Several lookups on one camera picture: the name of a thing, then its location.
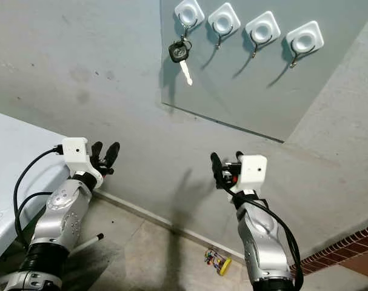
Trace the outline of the white wall hook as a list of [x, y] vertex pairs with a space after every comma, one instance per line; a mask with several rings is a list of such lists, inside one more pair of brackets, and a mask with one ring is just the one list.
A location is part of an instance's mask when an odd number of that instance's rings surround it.
[[181, 0], [173, 9], [173, 14], [184, 28], [195, 28], [206, 21], [205, 13], [197, 0]]
[[309, 21], [288, 32], [286, 41], [288, 41], [290, 50], [293, 53], [293, 59], [289, 64], [290, 69], [294, 69], [299, 58], [315, 53], [325, 45], [325, 40], [317, 21]]
[[233, 35], [242, 27], [235, 9], [229, 2], [223, 3], [207, 18], [211, 29], [217, 35], [215, 49], [219, 50], [224, 38]]
[[245, 31], [253, 45], [250, 57], [255, 58], [259, 48], [270, 44], [281, 36], [281, 29], [272, 11], [260, 14], [245, 25]]

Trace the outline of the small yellow toy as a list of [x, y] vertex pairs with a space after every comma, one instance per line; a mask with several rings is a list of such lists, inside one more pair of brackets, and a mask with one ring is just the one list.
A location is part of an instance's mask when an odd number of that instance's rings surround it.
[[205, 252], [205, 263], [215, 268], [215, 272], [218, 275], [224, 276], [230, 268], [233, 260], [231, 258], [223, 256], [215, 249], [208, 249]]

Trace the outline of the black headed car key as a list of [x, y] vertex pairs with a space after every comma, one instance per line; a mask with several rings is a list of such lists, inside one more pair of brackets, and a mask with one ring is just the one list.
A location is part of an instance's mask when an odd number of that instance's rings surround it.
[[192, 80], [192, 76], [189, 70], [189, 66], [187, 66], [187, 58], [189, 58], [189, 52], [192, 48], [192, 43], [186, 37], [181, 37], [179, 41], [175, 41], [168, 47], [168, 55], [170, 56], [170, 60], [173, 63], [178, 64], [181, 67], [181, 71], [186, 78], [186, 83], [189, 86], [192, 86], [194, 81]]

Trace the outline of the red brick tile edging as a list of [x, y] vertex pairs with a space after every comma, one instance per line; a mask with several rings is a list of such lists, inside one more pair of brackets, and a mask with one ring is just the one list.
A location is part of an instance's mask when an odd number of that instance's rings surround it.
[[304, 258], [299, 268], [303, 275], [309, 275], [319, 270], [341, 264], [344, 261], [366, 254], [368, 252], [368, 226], [356, 231], [353, 235], [345, 236], [325, 249]]

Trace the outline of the grey wall board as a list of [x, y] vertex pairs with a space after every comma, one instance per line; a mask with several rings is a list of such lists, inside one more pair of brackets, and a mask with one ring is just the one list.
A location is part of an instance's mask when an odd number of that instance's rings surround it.
[[[168, 55], [168, 47], [184, 31], [173, 14], [181, 0], [158, 1], [162, 102], [278, 142], [290, 138], [368, 21], [368, 0], [197, 0], [206, 21], [187, 34], [192, 43], [189, 86]], [[217, 50], [217, 35], [207, 18], [225, 2], [242, 27]], [[253, 45], [244, 28], [266, 11], [273, 12], [281, 36], [252, 59]], [[318, 22], [325, 45], [290, 69], [293, 53], [286, 34], [309, 21]]]

